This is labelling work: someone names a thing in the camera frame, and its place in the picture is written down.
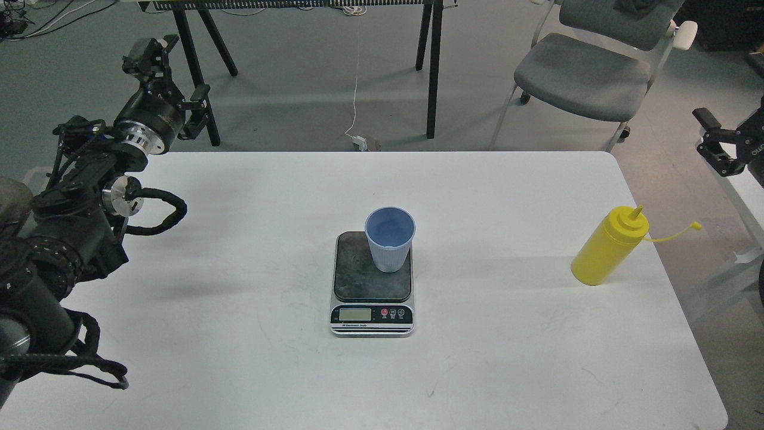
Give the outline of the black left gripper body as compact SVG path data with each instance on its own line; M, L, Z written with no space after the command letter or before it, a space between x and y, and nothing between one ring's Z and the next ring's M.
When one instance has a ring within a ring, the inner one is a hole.
M137 90L117 115L113 127L124 142L147 155L167 153L186 114L177 106L145 90Z

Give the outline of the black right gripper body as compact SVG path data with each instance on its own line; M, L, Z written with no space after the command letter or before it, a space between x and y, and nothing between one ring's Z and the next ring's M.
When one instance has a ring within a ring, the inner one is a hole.
M763 96L760 106L737 128L743 143L736 149L737 161L747 166L759 185L763 185Z

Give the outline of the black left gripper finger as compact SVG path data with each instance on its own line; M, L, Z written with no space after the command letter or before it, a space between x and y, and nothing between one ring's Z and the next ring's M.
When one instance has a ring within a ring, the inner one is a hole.
M197 85L188 100L177 103L177 110L182 113L190 112L190 117L181 126L178 138L181 140L193 140L199 136L203 128L208 125L208 93L210 85Z
M180 90L172 81L169 52L174 49L179 36L172 33L161 40L141 38L122 57L122 70L139 81L139 89L129 101L136 102L145 94L150 94L168 102L180 101Z

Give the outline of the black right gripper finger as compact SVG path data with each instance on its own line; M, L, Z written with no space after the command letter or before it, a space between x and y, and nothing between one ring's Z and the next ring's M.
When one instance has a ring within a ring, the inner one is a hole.
M747 137L743 136L740 131L724 130L710 110L704 107L694 109L692 114L703 130L701 141L697 146L698 154L721 177L743 173L743 169L747 166L747 156L745 155ZM730 156L723 149L723 143L733 144L736 149L742 149L743 155L740 158Z

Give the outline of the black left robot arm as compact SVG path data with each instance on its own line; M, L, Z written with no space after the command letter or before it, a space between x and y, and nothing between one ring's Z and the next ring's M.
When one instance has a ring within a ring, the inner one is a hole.
M177 35L138 40L122 70L139 82L112 125L74 115L55 128L58 148L46 188L30 198L35 225L2 238L2 402L39 373L78 376L93 366L126 389L127 368L98 354L98 322L61 302L82 281L103 280L128 261L126 235L155 236L180 223L186 203L134 177L150 155L199 136L208 124L207 84L185 98L172 80Z

